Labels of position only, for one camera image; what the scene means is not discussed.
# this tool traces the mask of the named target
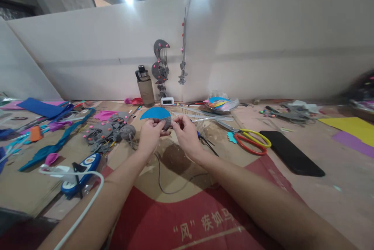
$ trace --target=black phone case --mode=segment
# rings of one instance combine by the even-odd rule
[[[270,140],[273,151],[295,174],[304,176],[325,176],[325,172],[308,158],[298,147],[278,131],[260,131]]]

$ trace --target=white wall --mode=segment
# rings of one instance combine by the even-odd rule
[[[138,65],[151,71],[157,61],[153,44],[164,39],[171,46],[167,92],[181,100],[184,1],[150,0],[8,23],[64,99],[140,97],[135,71]]]
[[[16,99],[61,100],[60,95],[0,17],[0,91]]]
[[[215,88],[240,99],[338,94],[374,68],[373,4],[192,0],[184,99]]]
[[[189,75],[180,86],[186,2],[149,0],[8,24],[66,99],[138,96],[134,71],[150,69],[158,38],[171,45],[166,87],[176,100],[205,98],[215,88],[241,99],[328,98],[374,67],[372,0],[191,0]]]

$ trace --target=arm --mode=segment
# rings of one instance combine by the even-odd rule
[[[95,202],[66,241],[63,249],[100,249],[136,178],[156,148],[159,137],[170,135],[170,132],[161,131],[164,124],[165,121],[157,124],[150,119],[142,126],[139,149],[105,179],[104,186]],[[92,190],[66,215],[43,241],[39,247],[40,250],[53,249],[60,242],[94,194],[95,190]]]
[[[205,151],[187,116],[172,122],[189,158],[205,168],[247,214],[286,249],[356,249],[341,233],[262,177]]]

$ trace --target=black cable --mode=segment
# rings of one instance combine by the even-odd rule
[[[158,162],[159,162],[159,187],[160,187],[160,189],[161,189],[161,191],[164,193],[164,194],[176,194],[177,192],[180,192],[181,190],[183,190],[186,186],[187,186],[187,184],[189,183],[189,182],[191,182],[194,178],[196,178],[196,177],[199,177],[199,176],[202,176],[202,175],[209,175],[208,173],[200,173],[200,174],[197,174],[197,175],[195,175],[195,176],[191,176],[191,178],[190,178],[190,180],[188,180],[180,189],[178,189],[178,190],[176,190],[176,191],[174,191],[174,192],[166,192],[163,188],[162,188],[162,186],[161,186],[161,162],[160,162],[160,159],[159,159],[159,156],[157,155],[157,153],[155,153],[155,156],[156,156],[156,158],[157,158],[157,160],[158,160]]]

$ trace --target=hand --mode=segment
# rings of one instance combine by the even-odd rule
[[[199,141],[195,125],[186,115],[178,116],[171,122],[171,125],[178,138],[179,145],[187,156],[196,162],[199,152],[204,149]]]
[[[159,138],[162,136],[169,136],[170,131],[162,131],[165,125],[165,120],[148,119],[140,130],[140,141],[138,151],[149,157],[156,149],[159,143]]]

